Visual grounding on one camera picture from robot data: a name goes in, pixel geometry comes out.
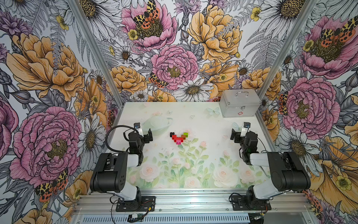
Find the long red lego brick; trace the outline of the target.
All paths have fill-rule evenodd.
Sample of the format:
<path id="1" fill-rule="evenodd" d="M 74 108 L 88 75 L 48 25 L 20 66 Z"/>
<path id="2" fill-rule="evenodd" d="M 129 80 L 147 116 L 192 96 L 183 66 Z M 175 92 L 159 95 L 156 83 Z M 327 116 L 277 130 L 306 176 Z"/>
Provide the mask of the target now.
<path id="1" fill-rule="evenodd" d="M 174 140 L 174 142 L 176 143 L 176 142 L 183 142 L 184 140 L 181 138 L 181 137 L 178 137 L 178 139 L 177 140 Z"/>

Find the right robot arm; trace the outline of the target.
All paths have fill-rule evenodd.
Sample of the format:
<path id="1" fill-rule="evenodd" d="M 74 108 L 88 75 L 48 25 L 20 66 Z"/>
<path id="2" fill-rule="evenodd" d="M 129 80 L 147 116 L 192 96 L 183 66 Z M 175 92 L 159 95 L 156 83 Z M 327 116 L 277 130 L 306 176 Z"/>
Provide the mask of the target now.
<path id="1" fill-rule="evenodd" d="M 249 166 L 268 167 L 270 179 L 251 185 L 246 195 L 232 193 L 229 202 L 234 211 L 270 211 L 270 199 L 287 191 L 306 190 L 310 177 L 294 152 L 258 152 L 258 135 L 252 131 L 242 135 L 232 129 L 230 139 L 241 146 L 241 158 Z"/>

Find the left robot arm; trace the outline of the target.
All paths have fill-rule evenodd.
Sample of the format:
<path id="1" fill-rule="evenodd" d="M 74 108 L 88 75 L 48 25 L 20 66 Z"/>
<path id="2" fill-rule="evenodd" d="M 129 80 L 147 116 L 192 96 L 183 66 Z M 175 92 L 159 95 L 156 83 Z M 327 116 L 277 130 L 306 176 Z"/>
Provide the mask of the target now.
<path id="1" fill-rule="evenodd" d="M 127 151 L 113 149 L 108 144 L 108 137 L 116 128 L 132 130 L 131 133 L 125 135 L 125 139 L 129 143 Z M 90 190 L 117 197 L 117 212 L 141 211 L 143 209 L 144 202 L 142 202 L 140 188 L 128 183 L 126 174 L 128 168 L 139 167 L 142 164 L 143 148 L 146 143 L 151 141 L 153 141 L 151 129 L 147 134 L 142 135 L 138 123 L 135 124 L 135 127 L 115 126 L 108 131 L 105 137 L 106 147 L 113 153 L 102 153 L 99 156 L 90 180 Z"/>

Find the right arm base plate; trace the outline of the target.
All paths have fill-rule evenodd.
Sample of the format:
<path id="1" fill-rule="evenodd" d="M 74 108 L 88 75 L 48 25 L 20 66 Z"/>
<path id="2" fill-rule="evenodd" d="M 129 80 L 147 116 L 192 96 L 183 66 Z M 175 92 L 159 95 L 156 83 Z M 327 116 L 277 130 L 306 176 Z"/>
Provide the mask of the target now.
<path id="1" fill-rule="evenodd" d="M 267 200 L 250 199 L 246 196 L 232 195 L 229 198 L 234 211 L 263 211 L 272 210 L 271 204 Z"/>

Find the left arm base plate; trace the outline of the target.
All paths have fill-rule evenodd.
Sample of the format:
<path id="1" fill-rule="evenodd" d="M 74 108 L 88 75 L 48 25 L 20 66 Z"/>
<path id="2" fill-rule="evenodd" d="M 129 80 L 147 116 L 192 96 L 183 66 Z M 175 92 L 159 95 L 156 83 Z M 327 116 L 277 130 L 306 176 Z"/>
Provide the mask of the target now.
<path id="1" fill-rule="evenodd" d="M 146 212 L 149 208 L 154 210 L 156 196 L 142 196 L 140 200 L 117 203 L 116 212 Z"/>

